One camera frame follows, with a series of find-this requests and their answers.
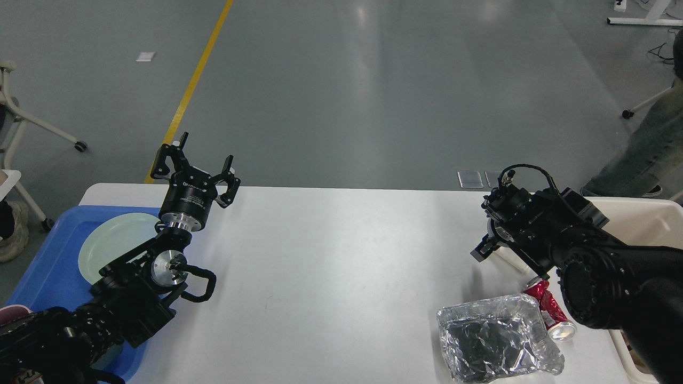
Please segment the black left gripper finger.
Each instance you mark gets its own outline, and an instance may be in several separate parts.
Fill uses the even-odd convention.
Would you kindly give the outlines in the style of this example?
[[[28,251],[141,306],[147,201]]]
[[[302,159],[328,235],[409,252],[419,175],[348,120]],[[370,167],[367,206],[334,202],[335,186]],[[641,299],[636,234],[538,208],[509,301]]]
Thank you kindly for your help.
[[[228,155],[225,159],[224,165],[220,173],[208,178],[207,185],[216,188],[219,184],[225,184],[226,190],[222,194],[217,194],[214,198],[215,202],[219,204],[222,209],[229,207],[236,199],[237,190],[241,185],[241,179],[238,178],[232,168],[234,156]]]
[[[179,141],[172,144],[162,143],[152,161],[150,177],[164,180],[169,185],[192,185],[195,175],[186,158],[184,148],[189,133],[183,133]]]

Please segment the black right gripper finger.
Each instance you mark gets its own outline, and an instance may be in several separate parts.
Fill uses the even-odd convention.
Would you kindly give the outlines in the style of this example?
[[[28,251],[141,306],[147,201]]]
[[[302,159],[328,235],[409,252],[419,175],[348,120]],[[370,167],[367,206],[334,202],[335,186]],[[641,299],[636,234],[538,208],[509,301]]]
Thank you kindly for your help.
[[[478,262],[483,262],[493,255],[502,245],[502,240],[497,236],[486,234],[480,243],[471,251],[471,256]]]

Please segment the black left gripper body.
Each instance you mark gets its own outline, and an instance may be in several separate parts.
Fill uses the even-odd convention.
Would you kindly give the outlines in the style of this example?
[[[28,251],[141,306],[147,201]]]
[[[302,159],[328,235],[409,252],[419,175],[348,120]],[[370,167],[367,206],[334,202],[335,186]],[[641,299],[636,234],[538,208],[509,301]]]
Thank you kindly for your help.
[[[209,182],[201,181],[195,186],[170,178],[168,183],[169,189],[158,214],[161,223],[190,233],[205,228],[212,203],[218,195],[217,187]]]

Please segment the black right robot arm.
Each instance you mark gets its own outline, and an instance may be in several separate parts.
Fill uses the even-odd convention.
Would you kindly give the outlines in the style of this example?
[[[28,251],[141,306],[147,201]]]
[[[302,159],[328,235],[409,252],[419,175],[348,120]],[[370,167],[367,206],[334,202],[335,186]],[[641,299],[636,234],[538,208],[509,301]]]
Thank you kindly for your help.
[[[604,230],[608,218],[571,189],[531,194],[504,168],[481,207],[488,233],[471,255],[479,262],[505,246],[537,276],[554,268],[571,316],[595,330],[622,330],[660,383],[681,383],[681,250],[628,245]]]

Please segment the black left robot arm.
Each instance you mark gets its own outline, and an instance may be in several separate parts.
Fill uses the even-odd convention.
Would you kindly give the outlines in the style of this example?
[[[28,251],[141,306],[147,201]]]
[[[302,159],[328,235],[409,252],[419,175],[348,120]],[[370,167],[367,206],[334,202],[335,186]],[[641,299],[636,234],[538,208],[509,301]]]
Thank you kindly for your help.
[[[2,383],[24,374],[46,383],[123,383],[95,363],[117,345],[137,348],[176,315],[173,302],[203,303],[217,277],[185,256],[192,234],[207,225],[212,205],[229,207],[241,185],[228,155],[220,173],[192,166],[184,153],[188,133],[157,151],[151,178],[166,180],[156,235],[99,269],[92,299],[75,310],[54,306],[2,325]]]

